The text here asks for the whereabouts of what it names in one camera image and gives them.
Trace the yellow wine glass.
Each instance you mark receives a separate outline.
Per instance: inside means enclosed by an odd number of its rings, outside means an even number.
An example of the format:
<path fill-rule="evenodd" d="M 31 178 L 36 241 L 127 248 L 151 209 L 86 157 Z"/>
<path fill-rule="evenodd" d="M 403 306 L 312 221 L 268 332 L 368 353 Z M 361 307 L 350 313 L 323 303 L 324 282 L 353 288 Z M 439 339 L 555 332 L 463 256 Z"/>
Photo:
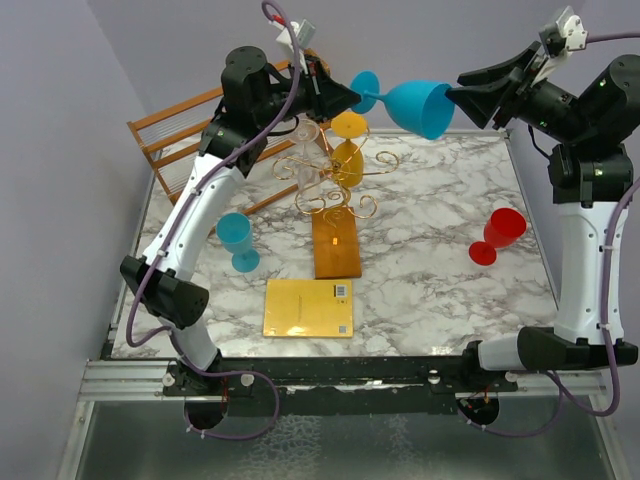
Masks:
<path fill-rule="evenodd" d="M 362 145 L 354 142 L 362 137 L 367 140 L 369 133 L 366 119 L 354 112 L 344 112 L 331 121 L 332 132 L 342 140 L 331 156 L 334 179 L 349 190 L 361 183 L 364 174 Z"/>

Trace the clear wine glass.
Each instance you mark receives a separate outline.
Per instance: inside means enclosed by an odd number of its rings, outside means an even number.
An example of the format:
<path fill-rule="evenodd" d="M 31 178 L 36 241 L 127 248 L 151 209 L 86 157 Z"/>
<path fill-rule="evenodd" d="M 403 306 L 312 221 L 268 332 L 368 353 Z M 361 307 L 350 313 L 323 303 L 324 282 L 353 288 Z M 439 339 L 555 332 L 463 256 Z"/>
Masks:
<path fill-rule="evenodd" d="M 300 190 L 315 184 L 319 180 L 318 169 L 309 155 L 309 147 L 315 143 L 320 127 L 314 121 L 301 119 L 289 134 L 289 140 L 301 146 L 301 157 L 298 161 L 297 184 Z"/>

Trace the red wine glass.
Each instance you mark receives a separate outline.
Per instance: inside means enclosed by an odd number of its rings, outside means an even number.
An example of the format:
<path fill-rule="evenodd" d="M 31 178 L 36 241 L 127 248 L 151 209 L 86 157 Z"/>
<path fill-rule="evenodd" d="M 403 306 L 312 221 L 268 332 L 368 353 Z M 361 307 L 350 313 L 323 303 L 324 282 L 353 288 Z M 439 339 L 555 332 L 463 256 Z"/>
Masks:
<path fill-rule="evenodd" d="M 515 243 L 526 229 L 526 219 L 519 211 L 499 208 L 489 217 L 483 230 L 483 240 L 470 245 L 469 257 L 478 265 L 492 265 L 497 259 L 497 251 Z"/>

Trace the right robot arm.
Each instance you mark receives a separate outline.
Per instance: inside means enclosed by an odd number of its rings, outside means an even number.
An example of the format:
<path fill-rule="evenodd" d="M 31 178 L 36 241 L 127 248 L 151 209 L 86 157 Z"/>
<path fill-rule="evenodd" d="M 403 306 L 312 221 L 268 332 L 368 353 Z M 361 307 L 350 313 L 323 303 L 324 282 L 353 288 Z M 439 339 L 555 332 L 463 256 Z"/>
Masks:
<path fill-rule="evenodd" d="M 519 119 L 556 140 L 548 175 L 558 207 L 562 280 L 550 327 L 473 342 L 461 383 L 481 391 L 496 371 L 595 370 L 637 362 L 624 339 L 618 306 L 619 247 L 634 177 L 624 145 L 639 125 L 639 57 L 612 60 L 580 96 L 543 78 L 548 60 L 533 42 L 517 56 L 462 73 L 447 97 L 476 126 Z"/>

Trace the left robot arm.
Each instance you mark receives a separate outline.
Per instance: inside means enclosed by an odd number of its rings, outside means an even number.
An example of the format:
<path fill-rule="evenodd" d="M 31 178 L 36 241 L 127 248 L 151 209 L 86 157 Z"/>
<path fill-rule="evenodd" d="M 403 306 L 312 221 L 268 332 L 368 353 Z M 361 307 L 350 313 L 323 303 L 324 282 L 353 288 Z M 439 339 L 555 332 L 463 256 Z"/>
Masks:
<path fill-rule="evenodd" d="M 144 253 L 127 256 L 120 272 L 142 304 L 169 332 L 186 382 L 206 395 L 220 385 L 219 349 L 202 318 L 206 289 L 192 283 L 206 240 L 235 191 L 266 149 L 271 131 L 299 115 L 322 123 L 362 97 L 334 81 L 320 59 L 303 55 L 282 76 L 258 47 L 234 49 L 221 73 L 222 98 L 201 135 L 198 154 L 178 201 Z"/>

